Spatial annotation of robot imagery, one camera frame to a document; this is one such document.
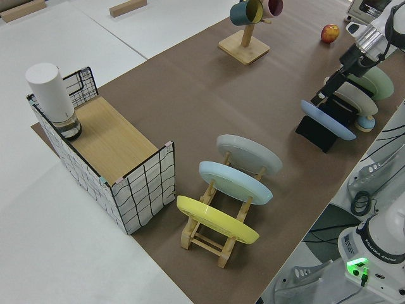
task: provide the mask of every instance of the mug tree stand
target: mug tree stand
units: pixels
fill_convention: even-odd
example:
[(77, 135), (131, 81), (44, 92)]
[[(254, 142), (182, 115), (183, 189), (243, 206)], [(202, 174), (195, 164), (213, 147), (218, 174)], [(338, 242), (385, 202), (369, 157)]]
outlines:
[(253, 30), (254, 24), (248, 24), (245, 26), (245, 30), (240, 30), (222, 40), (218, 47), (244, 65), (250, 65), (270, 50), (268, 45), (252, 36)]

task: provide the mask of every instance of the wooden block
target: wooden block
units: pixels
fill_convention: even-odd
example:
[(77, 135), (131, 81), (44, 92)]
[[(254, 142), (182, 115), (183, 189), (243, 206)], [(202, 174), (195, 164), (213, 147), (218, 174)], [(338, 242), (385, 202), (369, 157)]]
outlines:
[(7, 11), (3, 11), (0, 13), (0, 16), (4, 20), (4, 22), (10, 22), (23, 16), (27, 16), (35, 11), (39, 11), (42, 8), (46, 8), (45, 0), (33, 0), (23, 5), (17, 6), (16, 8), (11, 8)]
[(72, 145), (110, 185), (158, 150), (101, 96), (75, 113), (82, 134)]
[(118, 17), (146, 5), (146, 0), (129, 0), (109, 9), (112, 17)]
[(250, 65), (252, 62), (268, 53), (270, 47), (255, 37), (251, 37), (249, 45), (244, 47), (241, 44), (243, 34), (243, 30), (234, 33), (234, 35), (222, 40), (218, 47), (244, 65)]

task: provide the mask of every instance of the grid-patterned box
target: grid-patterned box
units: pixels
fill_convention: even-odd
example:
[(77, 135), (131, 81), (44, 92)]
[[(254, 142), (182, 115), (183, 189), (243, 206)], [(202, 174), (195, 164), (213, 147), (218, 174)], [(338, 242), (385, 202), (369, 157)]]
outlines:
[[(98, 95), (89, 67), (65, 77), (63, 81), (74, 107)], [(46, 118), (35, 96), (28, 95), (27, 99), (66, 169), (127, 234), (146, 225), (175, 199), (173, 142), (168, 142), (110, 185)]]

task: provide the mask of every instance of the blue plate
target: blue plate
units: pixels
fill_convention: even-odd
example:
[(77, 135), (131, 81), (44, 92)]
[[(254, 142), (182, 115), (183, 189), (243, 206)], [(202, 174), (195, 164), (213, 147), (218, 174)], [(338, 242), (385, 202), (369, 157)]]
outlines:
[(252, 197), (252, 204), (264, 205), (273, 197), (271, 191), (258, 180), (221, 163), (202, 161), (200, 175), (208, 184), (213, 181), (215, 189), (239, 201), (246, 202)]
[(336, 136), (344, 139), (345, 141), (352, 141), (356, 138), (356, 135), (340, 122), (334, 120), (332, 117), (327, 115), (325, 112), (319, 110), (312, 103), (305, 100), (301, 100), (301, 108), (305, 114), (311, 117), (313, 120), (319, 122), (322, 126), (327, 128), (330, 132), (334, 133)]

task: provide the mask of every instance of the teal mug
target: teal mug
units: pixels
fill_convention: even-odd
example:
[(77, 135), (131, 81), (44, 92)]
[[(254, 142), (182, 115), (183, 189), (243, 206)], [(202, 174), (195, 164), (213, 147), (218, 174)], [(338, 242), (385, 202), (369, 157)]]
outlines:
[(263, 17), (263, 5), (260, 0), (240, 0), (231, 7), (229, 16), (234, 25), (258, 23)]

